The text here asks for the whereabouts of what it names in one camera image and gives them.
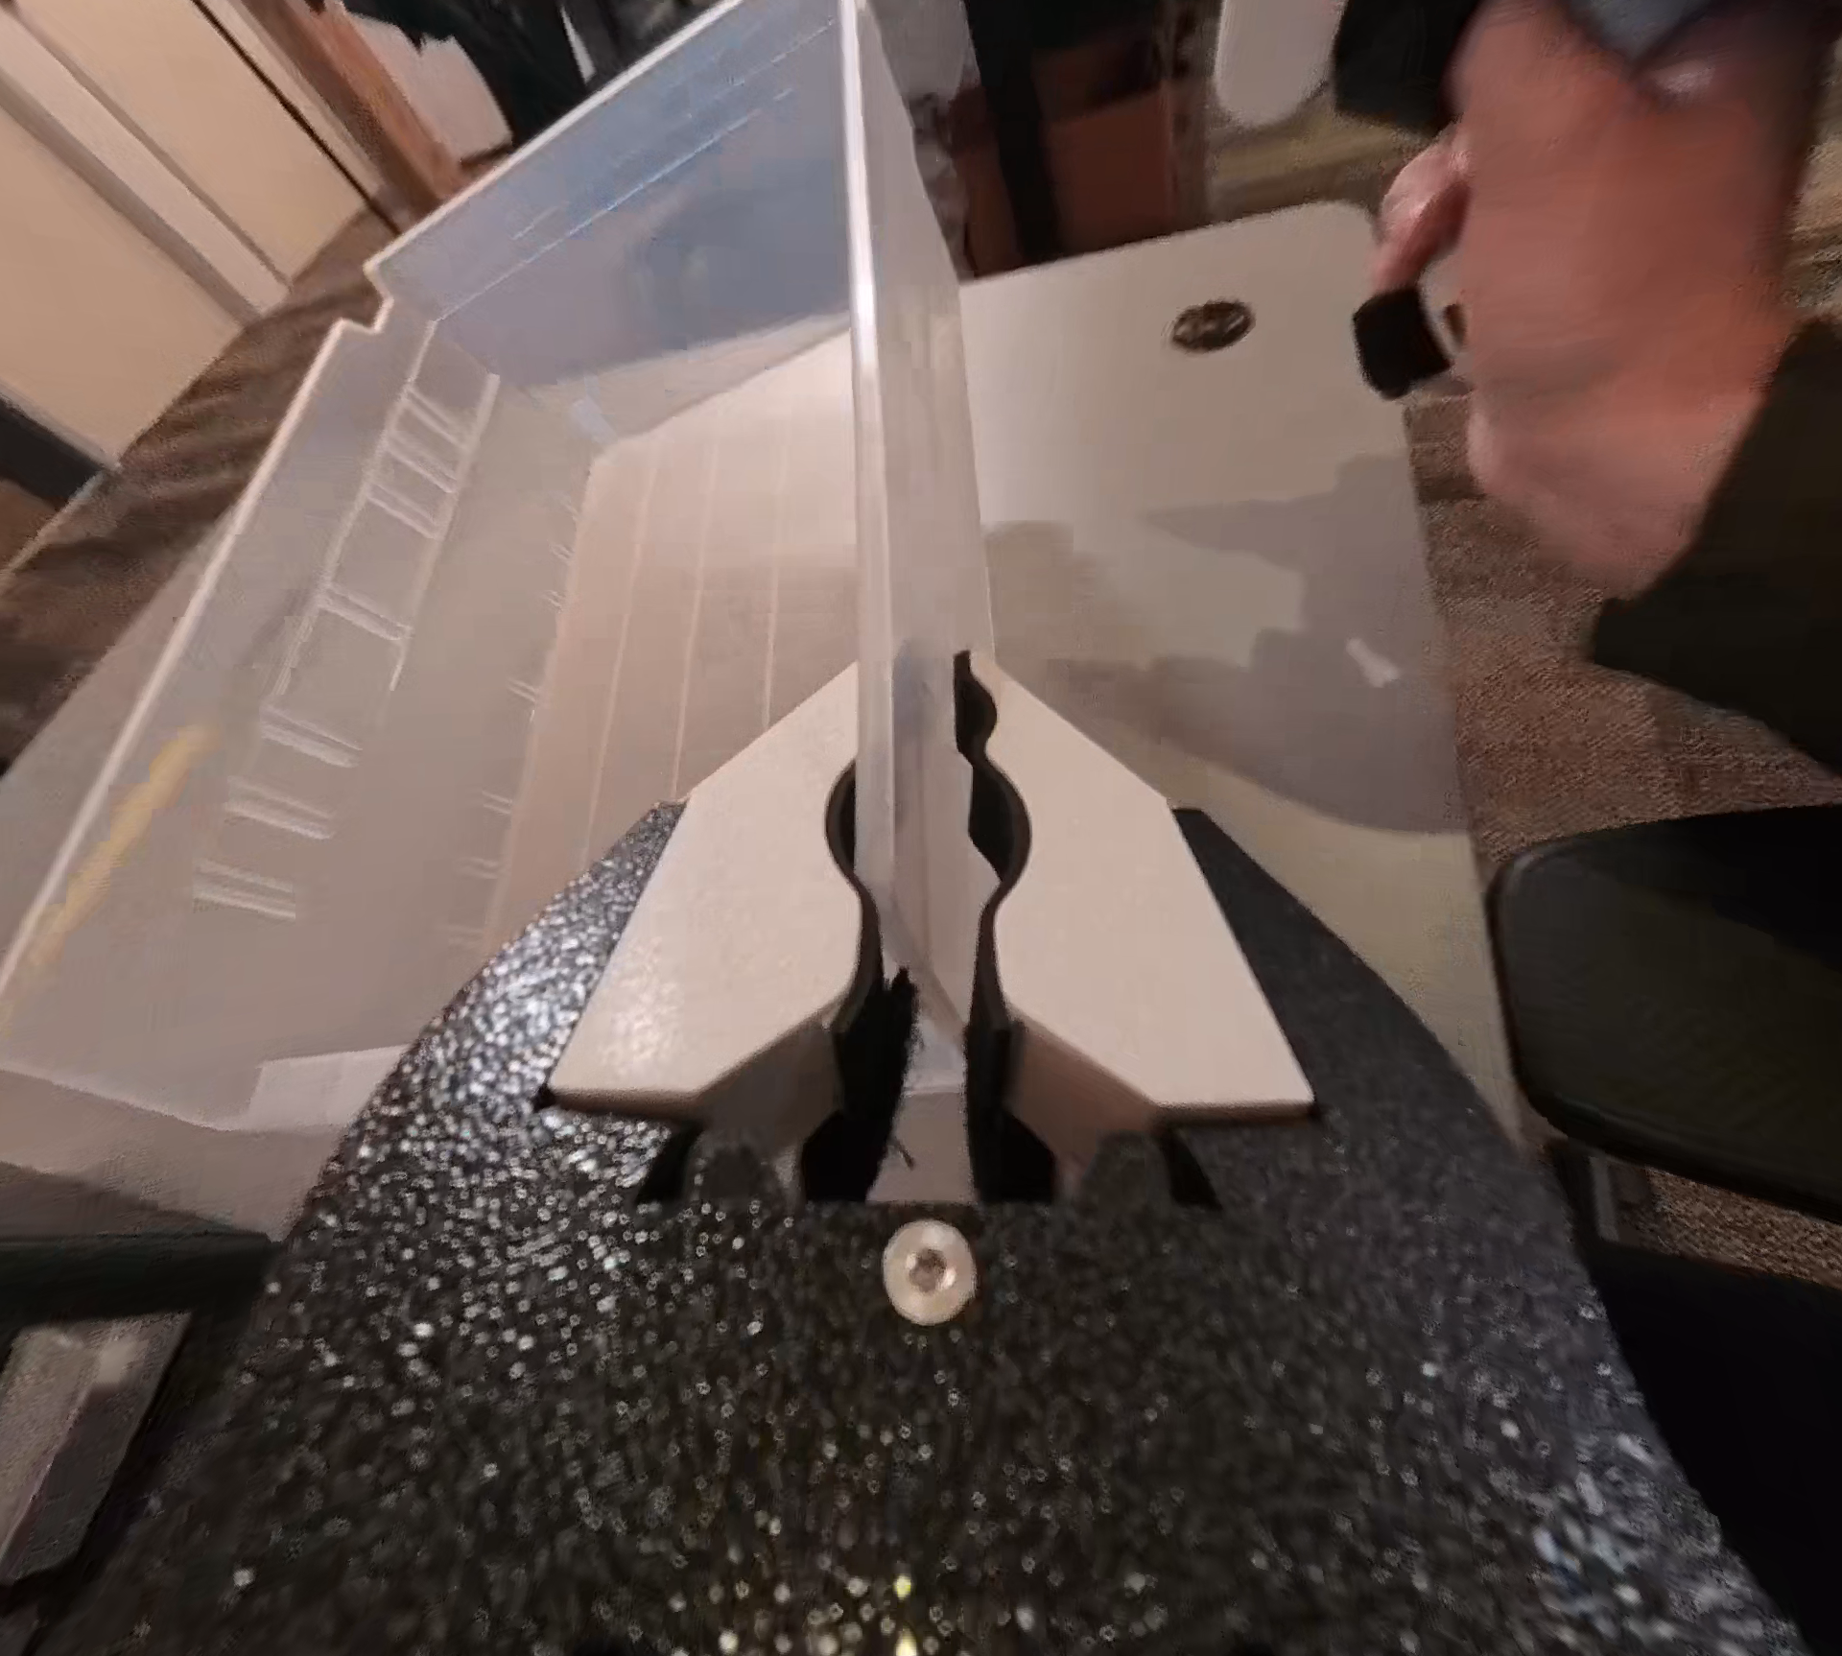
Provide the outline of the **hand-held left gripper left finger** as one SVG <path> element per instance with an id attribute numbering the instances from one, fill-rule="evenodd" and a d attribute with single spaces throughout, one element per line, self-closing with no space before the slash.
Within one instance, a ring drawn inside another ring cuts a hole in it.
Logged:
<path id="1" fill-rule="evenodd" d="M 857 666 L 693 788 L 555 1070 L 573 1113 L 750 1147 L 817 1204 L 870 1200 L 914 981 L 855 871 Z"/>

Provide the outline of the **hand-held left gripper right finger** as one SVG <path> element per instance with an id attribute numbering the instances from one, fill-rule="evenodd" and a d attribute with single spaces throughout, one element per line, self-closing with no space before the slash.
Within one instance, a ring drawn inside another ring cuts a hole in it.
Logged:
<path id="1" fill-rule="evenodd" d="M 986 1206 L 1042 1206 L 1103 1145 L 1293 1125 L 1317 1100 L 1177 812 L 1087 733 L 957 656 L 969 836 L 996 887 L 965 1027 L 965 1133 Z"/>

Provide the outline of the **large clear plastic drawer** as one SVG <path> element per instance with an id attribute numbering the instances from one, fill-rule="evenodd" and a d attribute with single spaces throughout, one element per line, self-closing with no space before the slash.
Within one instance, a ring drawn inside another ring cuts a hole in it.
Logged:
<path id="1" fill-rule="evenodd" d="M 849 666 L 886 960 L 971 1001 L 996 631 L 872 0 L 723 0 L 369 271 L 4 779 L 4 1166 L 250 1226 L 552 895 Z"/>

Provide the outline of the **person's right hand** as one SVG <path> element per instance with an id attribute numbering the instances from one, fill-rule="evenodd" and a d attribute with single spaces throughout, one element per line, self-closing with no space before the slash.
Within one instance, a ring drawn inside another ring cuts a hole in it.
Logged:
<path id="1" fill-rule="evenodd" d="M 1687 548 L 1799 330 L 1787 239 L 1839 22 L 1724 0 L 1636 74 L 1559 0 L 1486 0 L 1374 288 L 1459 284 L 1480 489 L 1628 599 Z"/>

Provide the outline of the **cardboard box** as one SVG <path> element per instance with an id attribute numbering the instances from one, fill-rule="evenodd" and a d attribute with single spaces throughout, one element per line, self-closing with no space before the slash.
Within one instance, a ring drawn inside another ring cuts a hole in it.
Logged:
<path id="1" fill-rule="evenodd" d="M 1150 26 L 1097 32 L 1034 60 L 1057 241 L 1069 257 L 1195 227 L 1195 81 Z"/>

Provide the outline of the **black chair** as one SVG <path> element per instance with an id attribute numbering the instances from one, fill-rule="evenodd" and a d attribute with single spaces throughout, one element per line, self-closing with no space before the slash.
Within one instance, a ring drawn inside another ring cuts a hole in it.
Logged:
<path id="1" fill-rule="evenodd" d="M 1514 1080 L 1563 1137 L 1841 1220 L 1841 810 L 1534 846 L 1486 920 Z"/>

